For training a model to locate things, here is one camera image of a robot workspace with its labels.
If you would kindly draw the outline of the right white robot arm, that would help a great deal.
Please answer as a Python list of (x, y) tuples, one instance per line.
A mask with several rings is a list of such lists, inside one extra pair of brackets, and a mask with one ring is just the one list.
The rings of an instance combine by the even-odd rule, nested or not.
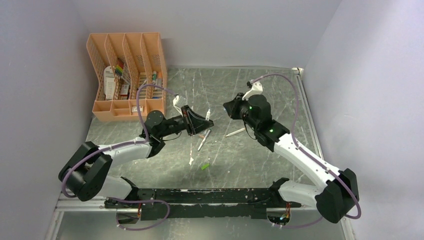
[(253, 130), (255, 140), (271, 152), (289, 160), (301, 170), (312, 185), (287, 180), (270, 193), (270, 202), (282, 207), (296, 202), (315, 207), (331, 223), (338, 223), (359, 202), (356, 174), (349, 168), (340, 170), (307, 149), (287, 127), (274, 120), (266, 97), (255, 94), (248, 99), (243, 93), (223, 104), (232, 120), (241, 120)]

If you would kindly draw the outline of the white pen blue tip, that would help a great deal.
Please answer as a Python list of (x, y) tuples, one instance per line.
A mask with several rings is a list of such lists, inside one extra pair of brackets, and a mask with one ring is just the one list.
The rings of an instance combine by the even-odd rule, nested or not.
[(208, 111), (206, 112), (206, 116), (205, 116), (205, 119), (206, 119), (207, 121), (209, 121), (209, 120), (210, 120), (210, 115), (211, 115), (211, 109), (209, 108), (209, 109), (208, 109)]

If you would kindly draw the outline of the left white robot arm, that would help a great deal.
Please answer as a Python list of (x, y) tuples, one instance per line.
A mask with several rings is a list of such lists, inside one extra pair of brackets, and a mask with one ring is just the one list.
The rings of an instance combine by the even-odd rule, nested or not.
[(82, 202), (96, 196), (118, 199), (124, 207), (132, 208), (140, 199), (138, 187), (125, 177), (110, 176), (110, 169), (154, 157), (165, 146), (164, 137), (183, 131), (194, 136), (213, 127), (214, 122), (185, 105), (180, 114), (169, 119), (161, 111), (153, 110), (142, 126), (142, 134), (132, 140), (110, 145), (83, 143), (59, 172), (63, 194)]

